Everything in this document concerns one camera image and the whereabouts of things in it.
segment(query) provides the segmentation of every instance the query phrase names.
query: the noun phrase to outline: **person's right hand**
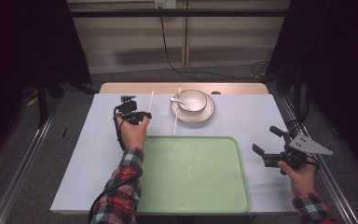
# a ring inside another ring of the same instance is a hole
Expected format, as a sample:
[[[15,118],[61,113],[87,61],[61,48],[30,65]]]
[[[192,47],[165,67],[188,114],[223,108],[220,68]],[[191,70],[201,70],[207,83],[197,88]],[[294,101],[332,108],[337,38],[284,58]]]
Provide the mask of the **person's right hand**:
[[[292,192],[297,197],[301,194],[314,193],[314,177],[316,167],[306,163],[300,170],[295,171],[286,162],[279,161],[278,166],[290,177]]]
[[[117,123],[121,124],[120,131],[123,138],[124,146],[126,149],[140,148],[144,149],[146,140],[146,129],[149,124],[149,118],[144,116],[141,124],[133,125],[128,123],[121,117],[121,114],[117,114]]]

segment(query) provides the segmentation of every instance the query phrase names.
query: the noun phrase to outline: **white table surface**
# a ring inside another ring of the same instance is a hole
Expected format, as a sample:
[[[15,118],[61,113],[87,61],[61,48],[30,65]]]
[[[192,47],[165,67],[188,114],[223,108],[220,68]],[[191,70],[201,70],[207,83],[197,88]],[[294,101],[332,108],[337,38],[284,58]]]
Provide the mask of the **white table surface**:
[[[95,95],[51,211],[87,214],[117,168],[122,150],[112,117],[115,106],[120,105],[120,96],[113,93]],[[154,95],[148,135],[173,135],[175,117],[169,107],[170,97],[171,94]],[[178,121],[176,135],[233,137],[240,147],[250,193],[251,206],[247,213],[295,212],[289,178],[282,176],[278,168],[264,167],[261,157],[252,151],[252,143],[266,153],[283,151],[283,139],[269,131],[270,126],[287,131],[272,95],[211,97],[216,105],[213,116],[201,124]],[[136,94],[135,101],[139,111],[147,111],[150,94]]]

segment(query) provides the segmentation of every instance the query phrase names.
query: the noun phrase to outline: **spoon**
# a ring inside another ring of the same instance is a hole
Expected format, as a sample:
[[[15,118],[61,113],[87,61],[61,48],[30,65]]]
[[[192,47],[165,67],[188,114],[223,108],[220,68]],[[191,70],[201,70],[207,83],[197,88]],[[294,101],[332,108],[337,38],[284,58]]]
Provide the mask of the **spoon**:
[[[170,101],[171,102],[176,102],[176,103],[179,103],[179,104],[181,104],[181,105],[184,105],[185,107],[186,107],[186,110],[188,110],[188,111],[193,111],[194,112],[194,110],[192,110],[192,109],[190,109],[190,107],[188,107],[188,105],[186,105],[186,103],[185,102],[183,102],[183,101],[181,101],[181,100],[179,100],[179,99],[177,99],[177,98],[170,98]]]

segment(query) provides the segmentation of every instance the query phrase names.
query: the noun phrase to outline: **plaid sleeve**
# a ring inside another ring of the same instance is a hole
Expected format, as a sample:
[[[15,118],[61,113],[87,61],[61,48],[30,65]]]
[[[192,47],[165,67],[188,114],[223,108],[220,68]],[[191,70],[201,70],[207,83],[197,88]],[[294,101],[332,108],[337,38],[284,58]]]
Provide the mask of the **plaid sleeve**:
[[[292,201],[301,223],[337,223],[318,193],[302,194]]]
[[[113,172],[105,188],[136,175],[141,170],[143,159],[143,150],[126,149],[120,165]],[[131,181],[127,185],[108,192],[95,204],[91,223],[136,223],[135,210],[140,196],[139,180]]]

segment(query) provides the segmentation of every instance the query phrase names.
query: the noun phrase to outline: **power outlet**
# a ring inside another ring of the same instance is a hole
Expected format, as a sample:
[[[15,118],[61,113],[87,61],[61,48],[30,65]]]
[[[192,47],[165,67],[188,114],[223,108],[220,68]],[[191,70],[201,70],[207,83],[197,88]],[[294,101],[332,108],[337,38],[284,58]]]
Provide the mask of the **power outlet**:
[[[175,9],[176,0],[155,0],[155,8]]]
[[[165,0],[155,0],[155,9],[165,8]]]
[[[176,0],[165,0],[165,8],[176,9]]]

